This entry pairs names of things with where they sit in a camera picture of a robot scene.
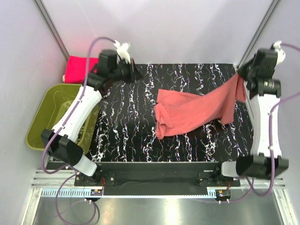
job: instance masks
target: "green bin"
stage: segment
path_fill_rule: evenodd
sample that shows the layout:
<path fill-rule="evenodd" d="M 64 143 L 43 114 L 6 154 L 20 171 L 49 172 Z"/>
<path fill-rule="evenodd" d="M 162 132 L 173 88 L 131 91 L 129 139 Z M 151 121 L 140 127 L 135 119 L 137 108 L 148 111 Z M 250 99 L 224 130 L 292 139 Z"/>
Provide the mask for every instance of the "green bin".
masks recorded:
<path fill-rule="evenodd" d="M 31 149 L 45 149 L 41 138 L 42 131 L 45 128 L 51 130 L 63 117 L 74 101 L 80 86 L 80 84 L 61 83 L 47 91 L 26 137 L 26 143 Z M 84 154 L 89 152 L 99 111 L 100 107 L 97 104 L 78 134 L 77 144 L 83 149 Z"/>

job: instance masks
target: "white wall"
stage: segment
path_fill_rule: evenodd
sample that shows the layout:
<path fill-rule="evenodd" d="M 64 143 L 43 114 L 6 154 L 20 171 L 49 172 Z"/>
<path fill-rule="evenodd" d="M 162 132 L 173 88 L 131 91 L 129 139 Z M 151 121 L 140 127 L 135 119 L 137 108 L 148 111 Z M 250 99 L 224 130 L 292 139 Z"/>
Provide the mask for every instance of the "white wall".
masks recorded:
<path fill-rule="evenodd" d="M 281 1 L 275 14 L 272 16 L 262 36 L 258 40 L 251 54 L 260 47 L 270 47 L 277 41 L 300 46 L 300 1 Z M 282 98 L 300 91 L 300 52 L 284 48 L 285 61 L 278 65 L 274 78 L 280 79 L 282 84 Z M 289 169 L 283 175 L 293 208 L 300 221 L 300 194 L 299 186 L 299 136 L 300 136 L 300 98 L 279 106 L 278 135 L 279 144 L 284 158 L 289 159 Z"/>
<path fill-rule="evenodd" d="M 71 55 L 96 36 L 130 42 L 136 63 L 238 63 L 271 0 L 43 0 Z M 101 47 L 95 48 L 97 57 Z"/>
<path fill-rule="evenodd" d="M 17 225 L 41 163 L 26 133 L 66 62 L 32 0 L 1 0 L 0 31 L 0 224 Z"/>

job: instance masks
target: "reflective metal surface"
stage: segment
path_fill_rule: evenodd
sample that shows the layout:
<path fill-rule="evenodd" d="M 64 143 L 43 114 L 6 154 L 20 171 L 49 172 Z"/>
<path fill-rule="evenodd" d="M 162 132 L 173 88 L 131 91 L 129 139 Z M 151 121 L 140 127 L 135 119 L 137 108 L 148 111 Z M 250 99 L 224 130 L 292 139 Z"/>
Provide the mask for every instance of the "reflective metal surface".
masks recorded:
<path fill-rule="evenodd" d="M 243 195 L 241 190 L 232 190 L 233 198 Z M 78 198 L 60 198 L 60 211 L 68 209 Z M 62 225 L 56 215 L 54 198 L 41 197 L 34 220 L 35 225 Z M 281 225 L 283 224 L 274 194 L 257 197 L 250 194 L 245 200 L 230 204 L 211 203 L 203 199 L 100 199 L 97 206 L 100 219 L 94 225 Z M 70 223 L 88 221 L 93 207 L 86 202 L 69 208 L 63 217 Z"/>

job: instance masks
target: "black marble tabletop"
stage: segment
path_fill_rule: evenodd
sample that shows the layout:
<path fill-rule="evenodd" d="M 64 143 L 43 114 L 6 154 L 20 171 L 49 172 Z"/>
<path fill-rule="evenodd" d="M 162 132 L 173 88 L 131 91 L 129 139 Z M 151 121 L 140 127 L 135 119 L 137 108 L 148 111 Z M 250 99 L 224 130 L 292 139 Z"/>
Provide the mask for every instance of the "black marble tabletop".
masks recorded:
<path fill-rule="evenodd" d="M 159 140 L 155 136 L 158 89 L 205 95 L 235 74 L 232 64 L 137 65 L 144 79 L 116 83 L 101 101 L 88 156 L 95 162 L 228 161 L 247 155 L 253 130 L 244 103 L 234 122 L 213 120 L 198 129 Z"/>

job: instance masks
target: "pink towel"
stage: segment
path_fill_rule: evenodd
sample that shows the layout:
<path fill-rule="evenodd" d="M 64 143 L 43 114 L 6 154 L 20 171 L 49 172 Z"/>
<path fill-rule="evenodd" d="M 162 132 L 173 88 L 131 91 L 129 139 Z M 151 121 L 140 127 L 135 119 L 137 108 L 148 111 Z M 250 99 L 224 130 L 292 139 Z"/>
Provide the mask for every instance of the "pink towel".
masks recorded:
<path fill-rule="evenodd" d="M 217 118 L 222 124 L 232 123 L 236 100 L 246 101 L 244 80 L 238 74 L 204 96 L 159 89 L 156 136 L 185 134 Z"/>
<path fill-rule="evenodd" d="M 89 71 L 95 63 L 98 63 L 98 58 L 90 58 Z M 86 58 L 71 55 L 67 61 L 65 83 L 82 83 L 85 75 L 85 67 Z"/>

